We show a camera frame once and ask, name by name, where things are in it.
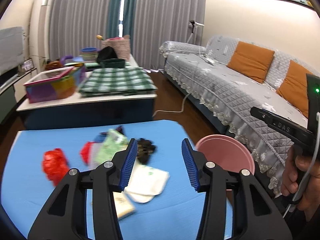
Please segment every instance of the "pink container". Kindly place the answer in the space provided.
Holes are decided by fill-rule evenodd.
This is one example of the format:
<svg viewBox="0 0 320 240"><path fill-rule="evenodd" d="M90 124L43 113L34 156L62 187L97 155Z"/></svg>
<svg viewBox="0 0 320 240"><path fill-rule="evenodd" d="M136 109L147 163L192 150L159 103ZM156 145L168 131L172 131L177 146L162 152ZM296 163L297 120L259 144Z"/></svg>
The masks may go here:
<svg viewBox="0 0 320 240"><path fill-rule="evenodd" d="M115 41L115 40L124 40L124 38L123 37L114 37L114 38L107 39L106 41Z"/></svg>
<svg viewBox="0 0 320 240"><path fill-rule="evenodd" d="M239 141L226 135L208 135L196 144L208 161L217 163L227 171L239 172L248 169L254 174L254 160L249 150Z"/></svg>

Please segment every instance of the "human hand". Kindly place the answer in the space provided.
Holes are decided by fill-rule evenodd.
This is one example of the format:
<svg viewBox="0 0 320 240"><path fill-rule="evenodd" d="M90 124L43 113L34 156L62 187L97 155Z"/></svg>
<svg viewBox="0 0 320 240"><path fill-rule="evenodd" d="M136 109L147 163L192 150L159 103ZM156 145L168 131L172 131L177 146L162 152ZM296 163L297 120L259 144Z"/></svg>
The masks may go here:
<svg viewBox="0 0 320 240"><path fill-rule="evenodd" d="M288 157L285 161L285 169L282 174L281 193L288 196L290 193L295 193L298 189L296 182L298 178L297 168L301 171L307 171L311 157L297 156L295 160L296 167L293 165L294 149L291 147L288 151ZM297 205L297 208L304 211L306 220L309 221L320 204L320 161L316 160L310 172L310 180L302 199Z"/></svg>

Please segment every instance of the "metal screw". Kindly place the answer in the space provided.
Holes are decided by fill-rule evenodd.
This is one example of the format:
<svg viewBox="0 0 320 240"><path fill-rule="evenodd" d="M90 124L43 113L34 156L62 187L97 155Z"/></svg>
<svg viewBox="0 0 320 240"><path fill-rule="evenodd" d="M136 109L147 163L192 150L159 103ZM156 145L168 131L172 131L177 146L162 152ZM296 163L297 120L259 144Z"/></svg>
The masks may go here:
<svg viewBox="0 0 320 240"><path fill-rule="evenodd" d="M207 162L205 164L208 168L214 168L216 165L213 162Z"/></svg>
<svg viewBox="0 0 320 240"><path fill-rule="evenodd" d="M248 171L248 170L246 170L246 169L242 170L241 173L242 173L242 175L244 175L244 176L249 176L249 175L250 175L250 171Z"/></svg>
<svg viewBox="0 0 320 240"><path fill-rule="evenodd" d="M113 163L112 162L105 162L103 164L103 166L105 166L106 168L111 168L113 166Z"/></svg>
<svg viewBox="0 0 320 240"><path fill-rule="evenodd" d="M73 175L76 175L78 173L78 171L76 169L71 169L69 171L69 175L73 176Z"/></svg>

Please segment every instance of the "red plastic bag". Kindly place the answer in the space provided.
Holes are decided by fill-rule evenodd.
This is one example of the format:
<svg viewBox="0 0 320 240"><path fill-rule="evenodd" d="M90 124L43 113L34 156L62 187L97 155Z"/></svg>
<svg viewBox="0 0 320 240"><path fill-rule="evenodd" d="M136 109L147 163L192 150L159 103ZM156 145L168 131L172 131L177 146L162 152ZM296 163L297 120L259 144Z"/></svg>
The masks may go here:
<svg viewBox="0 0 320 240"><path fill-rule="evenodd" d="M91 146L94 142L87 142L80 151L80 155L85 164L89 163L89 155L91 151Z"/></svg>
<svg viewBox="0 0 320 240"><path fill-rule="evenodd" d="M63 151L56 148L52 151L44 153L42 161L42 170L47 175L49 180L57 186L65 174L69 171L67 159Z"/></svg>

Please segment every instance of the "blue tabletop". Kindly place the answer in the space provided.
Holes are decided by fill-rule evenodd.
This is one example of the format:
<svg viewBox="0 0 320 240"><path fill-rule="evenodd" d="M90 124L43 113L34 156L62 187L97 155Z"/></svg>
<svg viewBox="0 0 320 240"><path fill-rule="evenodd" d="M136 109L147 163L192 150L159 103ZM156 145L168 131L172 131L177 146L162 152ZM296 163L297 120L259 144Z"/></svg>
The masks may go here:
<svg viewBox="0 0 320 240"><path fill-rule="evenodd" d="M61 148L70 168L88 170L79 155L87 141L112 126L22 131L12 147L4 169L1 203L8 216L25 236L54 186L41 169L44 152ZM170 178L163 192L150 202L133 202L134 214L120 220L124 240L183 239L194 240L204 204L204 194L191 187L181 154L181 142L188 135L178 123L161 120L124 125L130 138L153 141L157 151L149 166L168 171ZM94 239L92 219L92 191L87 195L88 237ZM232 207L227 201L225 239L231 237Z"/></svg>

